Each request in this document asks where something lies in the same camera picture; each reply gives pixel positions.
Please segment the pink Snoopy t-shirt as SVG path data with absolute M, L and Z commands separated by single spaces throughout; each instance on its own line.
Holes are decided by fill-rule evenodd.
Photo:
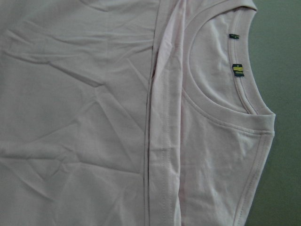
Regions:
M 3 226 L 243 226 L 275 114 L 251 0 L 3 0 Z

